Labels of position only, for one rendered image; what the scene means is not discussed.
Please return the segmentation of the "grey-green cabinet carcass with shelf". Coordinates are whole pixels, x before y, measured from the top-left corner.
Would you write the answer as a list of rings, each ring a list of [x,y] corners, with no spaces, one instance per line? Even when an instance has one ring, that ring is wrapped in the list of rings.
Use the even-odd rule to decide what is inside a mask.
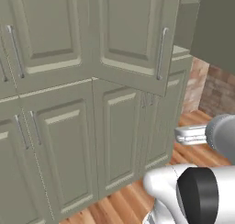
[[[190,50],[201,0],[180,0],[173,40],[173,57],[192,63]]]

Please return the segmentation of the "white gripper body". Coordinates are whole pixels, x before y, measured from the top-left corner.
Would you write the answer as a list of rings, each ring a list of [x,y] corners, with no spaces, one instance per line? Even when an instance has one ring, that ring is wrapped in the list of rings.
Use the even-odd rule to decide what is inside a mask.
[[[192,125],[174,129],[175,140],[182,145],[198,145],[207,142],[206,125]]]

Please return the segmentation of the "grey-green cabinet door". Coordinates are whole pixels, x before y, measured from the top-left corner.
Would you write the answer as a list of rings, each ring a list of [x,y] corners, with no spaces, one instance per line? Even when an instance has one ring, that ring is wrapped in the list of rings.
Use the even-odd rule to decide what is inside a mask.
[[[60,222],[97,200],[92,81],[24,94],[20,100],[52,213]]]
[[[140,173],[165,165],[173,150],[173,128],[182,106],[186,71],[173,73],[169,77],[165,96],[155,96],[150,106],[147,94],[147,108],[142,140]]]
[[[0,100],[0,224],[46,224],[14,115],[18,97]]]
[[[0,58],[6,72],[8,81],[3,82],[3,74],[0,69],[0,99],[11,97],[17,94],[12,73],[10,72],[9,62],[7,60],[6,49],[2,36],[0,35]]]
[[[235,0],[200,0],[190,53],[235,75]]]
[[[90,0],[93,76],[165,95],[180,0]],[[169,28],[161,81],[162,29]]]
[[[0,25],[21,94],[91,76],[89,0],[0,0]],[[6,26],[14,27],[25,78]]]
[[[142,92],[94,79],[95,140],[101,198],[139,177]]]

